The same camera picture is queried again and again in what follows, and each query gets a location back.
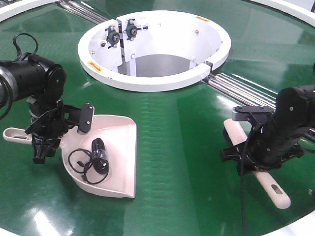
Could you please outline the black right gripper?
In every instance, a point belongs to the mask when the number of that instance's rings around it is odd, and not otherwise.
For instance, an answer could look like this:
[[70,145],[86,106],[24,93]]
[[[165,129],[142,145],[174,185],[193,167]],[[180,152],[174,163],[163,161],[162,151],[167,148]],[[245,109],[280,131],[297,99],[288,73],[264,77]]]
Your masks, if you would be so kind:
[[261,124],[252,122],[251,125],[253,130],[249,133],[246,149],[245,145],[235,145],[220,152],[222,162],[232,160],[237,163],[239,176],[256,169],[279,169],[284,162],[305,154],[297,144],[305,134],[304,126],[281,126],[274,120]]

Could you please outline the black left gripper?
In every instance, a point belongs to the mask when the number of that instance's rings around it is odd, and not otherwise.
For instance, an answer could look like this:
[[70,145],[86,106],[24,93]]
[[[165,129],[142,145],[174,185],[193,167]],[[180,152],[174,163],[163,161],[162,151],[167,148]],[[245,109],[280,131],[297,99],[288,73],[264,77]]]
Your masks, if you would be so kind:
[[59,148],[61,136],[67,131],[63,114],[63,101],[53,103],[34,100],[29,104],[31,125],[26,129],[32,136],[33,163],[44,164],[45,158],[54,157]]

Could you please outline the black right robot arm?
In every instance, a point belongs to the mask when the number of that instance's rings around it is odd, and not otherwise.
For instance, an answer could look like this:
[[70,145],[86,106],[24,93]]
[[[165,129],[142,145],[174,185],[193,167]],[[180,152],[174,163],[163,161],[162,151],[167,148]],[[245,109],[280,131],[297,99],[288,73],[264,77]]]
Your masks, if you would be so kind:
[[284,162],[304,154],[298,141],[315,126],[315,87],[282,89],[274,109],[237,106],[232,113],[233,121],[248,121],[252,128],[245,141],[221,151],[221,160],[236,161],[241,176],[279,169]]

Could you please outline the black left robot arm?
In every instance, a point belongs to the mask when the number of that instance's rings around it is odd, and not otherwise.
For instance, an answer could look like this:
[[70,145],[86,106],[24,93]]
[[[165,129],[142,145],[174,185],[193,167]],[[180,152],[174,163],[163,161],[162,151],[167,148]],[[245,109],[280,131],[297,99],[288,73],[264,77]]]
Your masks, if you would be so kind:
[[65,81],[63,67],[39,55],[0,63],[0,106],[7,107],[1,118],[13,102],[27,98],[31,125],[25,133],[31,134],[35,164],[55,155],[60,137],[67,131],[61,99]]

